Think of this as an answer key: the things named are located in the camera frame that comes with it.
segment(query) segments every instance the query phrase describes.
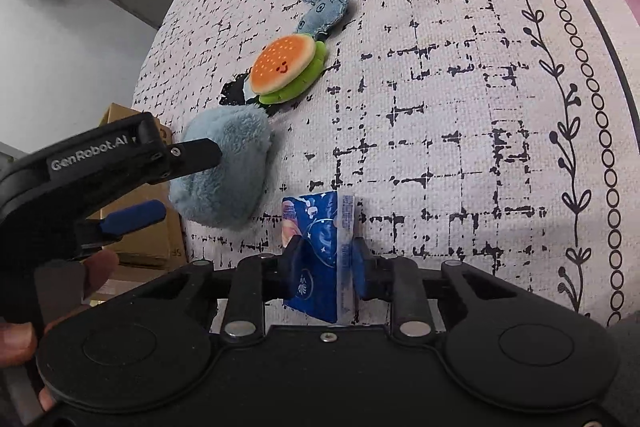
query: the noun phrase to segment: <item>tissue packet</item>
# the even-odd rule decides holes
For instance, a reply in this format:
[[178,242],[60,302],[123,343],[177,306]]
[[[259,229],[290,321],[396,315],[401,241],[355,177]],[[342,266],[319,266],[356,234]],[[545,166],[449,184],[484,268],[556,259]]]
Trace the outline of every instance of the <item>tissue packet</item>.
[[332,324],[353,320],[353,216],[353,196],[335,191],[282,200],[283,247],[294,235],[306,240],[298,291],[285,305]]

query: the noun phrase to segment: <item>finger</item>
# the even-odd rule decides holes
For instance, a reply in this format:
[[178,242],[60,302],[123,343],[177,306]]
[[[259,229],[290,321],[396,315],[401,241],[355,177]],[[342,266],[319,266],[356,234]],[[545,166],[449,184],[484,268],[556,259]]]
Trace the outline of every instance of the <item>finger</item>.
[[38,400],[45,411],[52,409],[56,404],[56,401],[53,399],[51,393],[46,387],[38,393]]
[[60,322],[62,321],[66,321],[69,317],[73,317],[74,315],[78,315],[80,312],[83,312],[85,310],[88,310],[91,306],[89,306],[88,304],[83,304],[82,306],[76,308],[75,310],[73,310],[72,312],[64,315],[63,317],[57,318],[56,320],[50,322],[49,324],[47,324],[47,326],[44,328],[44,334],[46,335],[47,333],[49,333],[49,331],[51,330],[51,328],[57,326],[58,324],[60,324]]
[[84,298],[91,296],[107,282],[118,266],[118,254],[111,250],[100,250],[84,261],[86,277],[84,279]]
[[0,324],[0,367],[20,365],[36,351],[36,333],[31,323]]

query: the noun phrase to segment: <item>light blue plush toy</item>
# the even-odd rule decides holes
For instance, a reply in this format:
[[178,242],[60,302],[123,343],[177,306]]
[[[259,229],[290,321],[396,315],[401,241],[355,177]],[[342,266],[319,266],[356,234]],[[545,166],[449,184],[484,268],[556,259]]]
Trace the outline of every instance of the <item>light blue plush toy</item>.
[[308,33],[316,41],[323,40],[347,11],[349,0],[301,0],[311,4],[298,23],[296,33]]
[[220,164],[170,182],[169,200],[186,219],[208,227],[238,229],[262,194],[271,129],[257,105],[225,105],[199,113],[182,141],[209,138],[222,151]]

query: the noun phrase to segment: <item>silver rivet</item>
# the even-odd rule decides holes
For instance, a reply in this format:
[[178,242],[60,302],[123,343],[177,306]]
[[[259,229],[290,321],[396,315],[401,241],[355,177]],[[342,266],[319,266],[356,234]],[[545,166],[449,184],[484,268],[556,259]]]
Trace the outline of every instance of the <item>silver rivet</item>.
[[335,342],[336,340],[338,340],[338,335],[336,335],[335,333],[323,333],[322,335],[320,335],[320,340],[326,343]]
[[233,321],[225,326],[225,333],[230,337],[248,337],[255,333],[255,325],[249,321]]
[[422,321],[408,321],[400,324],[400,332],[408,337],[424,337],[431,333],[431,326]]

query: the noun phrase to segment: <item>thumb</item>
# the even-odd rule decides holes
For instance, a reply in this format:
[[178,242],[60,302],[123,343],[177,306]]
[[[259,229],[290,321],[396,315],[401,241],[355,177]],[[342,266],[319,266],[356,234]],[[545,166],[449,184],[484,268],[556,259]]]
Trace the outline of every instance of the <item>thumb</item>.
[[34,355],[36,344],[36,334],[30,323],[0,323],[0,367],[26,362]]

